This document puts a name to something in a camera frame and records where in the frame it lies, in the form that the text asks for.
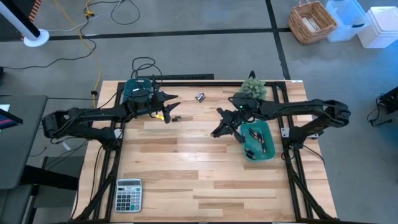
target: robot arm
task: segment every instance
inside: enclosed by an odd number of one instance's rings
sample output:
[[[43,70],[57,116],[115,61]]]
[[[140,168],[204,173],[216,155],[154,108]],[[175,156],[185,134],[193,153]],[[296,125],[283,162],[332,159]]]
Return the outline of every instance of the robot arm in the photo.
[[[47,138],[59,139],[74,136],[88,140],[98,140],[105,150],[116,150],[119,135],[110,127],[96,129],[91,127],[92,121],[114,121],[126,123],[142,114],[163,112],[165,123],[170,122],[170,112],[180,103],[164,106],[164,102],[178,96],[168,95],[155,90],[148,93],[139,89],[127,101],[113,108],[79,109],[56,111],[42,119],[44,135]]]
[[[236,93],[229,101],[237,108],[236,111],[217,111],[223,118],[220,125],[212,132],[214,138],[225,134],[234,134],[239,142],[243,137],[237,128],[243,123],[253,122],[254,119],[263,121],[276,119],[279,116],[312,114],[318,116],[302,127],[289,129],[289,143],[293,147],[303,148],[304,140],[313,134],[321,135],[328,127],[340,128],[349,123],[351,112],[347,105],[335,100],[310,100],[297,103],[275,103],[273,101],[257,100],[245,93]]]

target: teal container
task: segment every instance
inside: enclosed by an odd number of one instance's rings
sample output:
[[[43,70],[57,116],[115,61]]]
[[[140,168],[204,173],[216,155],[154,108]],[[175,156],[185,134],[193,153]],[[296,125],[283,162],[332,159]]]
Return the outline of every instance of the teal container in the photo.
[[[152,82],[147,78],[132,78],[124,85],[124,96],[123,102],[125,102],[129,96],[132,95],[132,91],[138,88],[144,88],[150,93],[152,91]]]
[[[261,143],[254,139],[250,133],[249,128],[253,131],[262,134],[266,145],[266,153],[263,153]],[[253,123],[246,123],[241,125],[241,134],[245,136],[245,142],[243,143],[243,154],[249,161],[259,162],[273,159],[276,155],[274,141],[272,140],[271,130],[265,121],[255,121]],[[245,149],[249,149],[254,152],[255,159],[251,159],[246,155]]]
[[[138,79],[130,79],[124,85],[124,95],[123,95],[123,102],[127,101],[127,99],[132,95],[133,90],[143,88],[147,90],[148,93],[152,92],[152,82],[147,78],[138,78]],[[147,114],[148,109],[146,107],[143,108],[136,108],[137,114]]]

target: green succulent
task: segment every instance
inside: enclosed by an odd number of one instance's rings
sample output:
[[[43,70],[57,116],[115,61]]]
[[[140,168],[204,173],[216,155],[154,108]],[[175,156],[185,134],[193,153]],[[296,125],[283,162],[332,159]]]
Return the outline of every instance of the green succulent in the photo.
[[[264,81],[250,77],[249,79],[243,82],[241,89],[239,91],[247,93],[253,98],[263,100],[267,94],[267,90],[264,84],[266,84]]]

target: yellow object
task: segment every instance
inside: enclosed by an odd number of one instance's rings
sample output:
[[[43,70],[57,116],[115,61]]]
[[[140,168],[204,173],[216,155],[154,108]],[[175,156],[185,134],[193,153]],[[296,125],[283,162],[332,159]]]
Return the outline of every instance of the yellow object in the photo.
[[[86,13],[85,16],[86,17],[90,17],[90,16],[94,16],[94,12],[88,9],[88,4],[91,2],[92,0],[88,0],[86,2]]]
[[[155,115],[155,118],[160,118],[162,121],[164,121],[164,117],[162,115]]]
[[[67,14],[67,12],[65,12],[65,10],[64,10],[63,7],[60,5],[60,3],[59,3],[57,0],[54,0],[54,2],[55,2],[55,4],[57,5],[57,7],[63,12],[63,14],[65,15],[65,17],[69,20],[70,24],[71,24],[73,27],[75,27],[75,26],[76,26],[75,23],[74,23],[74,22],[72,21],[72,19],[69,17],[69,15]],[[97,61],[97,66],[98,66],[98,78],[97,78],[97,82],[95,83],[95,86],[94,86],[94,90],[96,91],[97,88],[98,88],[98,84],[100,84],[100,80],[101,80],[101,74],[102,74],[101,62],[100,62],[100,60],[98,59],[97,53],[95,53],[95,51],[86,43],[86,41],[85,41],[85,40],[83,39],[83,37],[81,36],[80,30],[78,30],[78,29],[77,29],[77,34],[79,35],[79,38],[80,38],[80,40],[83,42],[83,44],[84,44],[88,49],[90,49],[90,51],[91,51],[91,53],[93,54],[95,60]],[[94,94],[93,94],[93,106],[94,106],[94,108],[96,108],[96,105],[95,105],[95,95],[94,95]]]

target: wicker basket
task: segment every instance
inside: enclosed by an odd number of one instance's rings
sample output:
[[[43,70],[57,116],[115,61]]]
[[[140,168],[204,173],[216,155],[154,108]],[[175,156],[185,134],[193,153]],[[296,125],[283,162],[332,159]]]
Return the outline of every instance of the wicker basket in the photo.
[[[337,22],[319,1],[295,6],[290,12],[289,27],[302,44],[311,44],[326,38],[338,26]],[[302,18],[313,19],[320,30],[312,32],[302,22]]]

